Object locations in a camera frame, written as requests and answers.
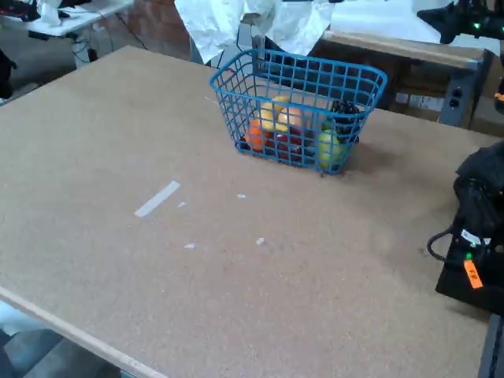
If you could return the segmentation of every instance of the orange label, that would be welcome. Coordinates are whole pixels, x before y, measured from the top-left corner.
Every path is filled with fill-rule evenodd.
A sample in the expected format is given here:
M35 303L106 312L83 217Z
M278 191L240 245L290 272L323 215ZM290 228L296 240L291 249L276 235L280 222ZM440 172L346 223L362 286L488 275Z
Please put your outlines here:
M479 289L480 287L483 287L483 283L481 282L476 266L474 266L473 260L465 260L464 268L472 288Z

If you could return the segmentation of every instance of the tape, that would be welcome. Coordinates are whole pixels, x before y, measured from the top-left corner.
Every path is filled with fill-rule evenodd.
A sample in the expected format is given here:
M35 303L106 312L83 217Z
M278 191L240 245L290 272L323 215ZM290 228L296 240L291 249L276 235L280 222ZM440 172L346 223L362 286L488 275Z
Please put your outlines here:
M156 209L160 204L162 204L162 202L166 200L170 195L172 195L179 187L179 183L172 181L165 189L157 193L153 198L147 201L145 205L136 210L135 215L140 218L149 215L152 210Z

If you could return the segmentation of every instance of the green apple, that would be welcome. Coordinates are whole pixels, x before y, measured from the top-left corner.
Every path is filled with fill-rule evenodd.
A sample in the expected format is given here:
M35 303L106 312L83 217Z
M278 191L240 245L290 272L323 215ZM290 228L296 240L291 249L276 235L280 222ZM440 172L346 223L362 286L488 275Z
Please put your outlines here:
M341 160L345 149L339 145L335 132L321 132L318 137L318 142L318 164L320 167L329 169L334 163Z

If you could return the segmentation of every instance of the tan board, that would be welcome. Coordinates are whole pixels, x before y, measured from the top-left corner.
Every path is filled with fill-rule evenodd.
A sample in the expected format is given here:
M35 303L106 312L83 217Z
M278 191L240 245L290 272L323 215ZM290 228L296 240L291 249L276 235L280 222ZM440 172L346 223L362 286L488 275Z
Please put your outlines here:
M126 48L0 109L0 297L139 377L476 376L424 246L493 139L377 110L322 178L236 152L212 73Z
M335 43L380 51L400 57L409 57L429 63L449 65L460 69L474 69L476 63L481 61L483 56L483 50L480 49L414 42L377 35L327 31L324 33L323 38Z

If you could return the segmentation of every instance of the blue wire basket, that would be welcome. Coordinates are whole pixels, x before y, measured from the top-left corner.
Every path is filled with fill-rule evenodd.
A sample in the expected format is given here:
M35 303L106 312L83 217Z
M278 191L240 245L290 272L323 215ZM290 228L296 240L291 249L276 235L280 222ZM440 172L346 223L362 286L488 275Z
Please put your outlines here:
M335 174L387 75L275 50L246 50L210 80L235 147L245 154Z

